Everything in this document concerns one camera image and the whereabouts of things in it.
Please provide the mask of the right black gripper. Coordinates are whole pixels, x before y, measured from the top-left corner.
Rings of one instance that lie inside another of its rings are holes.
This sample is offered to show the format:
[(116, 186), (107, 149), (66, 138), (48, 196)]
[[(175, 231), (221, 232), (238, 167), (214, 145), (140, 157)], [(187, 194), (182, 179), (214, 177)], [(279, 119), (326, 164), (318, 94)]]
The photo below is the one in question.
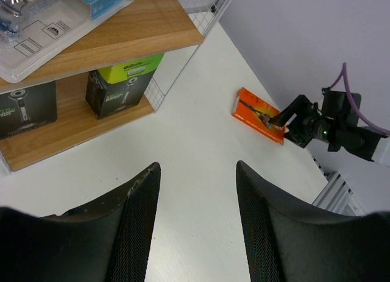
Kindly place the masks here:
[(329, 143), (331, 120), (321, 113), (317, 103), (312, 104), (303, 94), (297, 96), (283, 111), (272, 117), (269, 123), (276, 127), (283, 127), (293, 116), (295, 117), (287, 125), (285, 139), (301, 148), (305, 148), (313, 139)]

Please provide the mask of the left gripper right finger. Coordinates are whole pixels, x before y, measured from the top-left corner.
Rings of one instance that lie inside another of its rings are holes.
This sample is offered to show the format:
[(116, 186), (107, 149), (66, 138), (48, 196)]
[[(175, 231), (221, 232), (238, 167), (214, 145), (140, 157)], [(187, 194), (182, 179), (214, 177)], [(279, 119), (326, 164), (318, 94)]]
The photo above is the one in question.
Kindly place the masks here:
[(389, 213), (344, 216), (280, 189), (245, 162), (236, 191), (252, 281), (388, 281)]

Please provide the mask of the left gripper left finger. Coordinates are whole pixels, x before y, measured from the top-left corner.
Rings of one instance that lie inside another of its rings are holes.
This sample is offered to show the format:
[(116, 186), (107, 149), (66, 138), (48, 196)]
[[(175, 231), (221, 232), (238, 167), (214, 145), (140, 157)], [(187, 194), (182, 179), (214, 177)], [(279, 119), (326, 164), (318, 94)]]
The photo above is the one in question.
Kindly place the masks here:
[(61, 215), (1, 208), (2, 281), (144, 281), (160, 191), (152, 163)]

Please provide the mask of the black green razor box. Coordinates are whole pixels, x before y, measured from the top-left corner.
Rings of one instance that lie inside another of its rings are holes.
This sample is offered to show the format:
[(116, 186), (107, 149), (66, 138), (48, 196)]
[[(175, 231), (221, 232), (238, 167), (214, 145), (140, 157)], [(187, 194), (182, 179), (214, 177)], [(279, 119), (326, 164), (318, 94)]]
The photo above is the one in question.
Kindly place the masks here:
[(139, 104), (164, 54), (151, 55), (88, 74), (85, 100), (98, 119)]
[(1, 139), (57, 120), (54, 81), (1, 94)]

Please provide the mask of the white blister razor pack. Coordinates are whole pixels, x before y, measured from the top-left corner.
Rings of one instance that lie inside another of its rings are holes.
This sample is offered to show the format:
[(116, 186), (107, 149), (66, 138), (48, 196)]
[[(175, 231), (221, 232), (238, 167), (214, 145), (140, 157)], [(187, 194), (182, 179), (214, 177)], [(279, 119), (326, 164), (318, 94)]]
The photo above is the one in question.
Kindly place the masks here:
[(1, 78), (18, 83), (133, 0), (1, 0)]

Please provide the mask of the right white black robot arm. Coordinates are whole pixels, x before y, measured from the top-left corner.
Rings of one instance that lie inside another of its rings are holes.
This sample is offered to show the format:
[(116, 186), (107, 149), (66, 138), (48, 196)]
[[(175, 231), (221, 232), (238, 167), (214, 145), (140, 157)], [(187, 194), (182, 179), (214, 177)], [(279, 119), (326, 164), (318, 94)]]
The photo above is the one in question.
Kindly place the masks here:
[(356, 157), (389, 166), (389, 136), (358, 126), (358, 114), (346, 92), (324, 88), (322, 94), (321, 108), (301, 94), (269, 123), (276, 127), (287, 126), (284, 137), (301, 148), (316, 139), (327, 143), (329, 152), (343, 147)]

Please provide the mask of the aluminium mounting rail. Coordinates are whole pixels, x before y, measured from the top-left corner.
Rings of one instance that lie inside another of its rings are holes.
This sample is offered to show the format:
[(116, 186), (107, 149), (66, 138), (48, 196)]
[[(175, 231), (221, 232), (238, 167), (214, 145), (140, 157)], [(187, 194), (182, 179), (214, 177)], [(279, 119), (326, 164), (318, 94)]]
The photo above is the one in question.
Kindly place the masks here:
[(327, 181), (311, 204), (344, 216), (361, 217), (367, 215), (366, 208), (341, 174), (333, 169), (325, 168), (313, 154), (311, 157)]

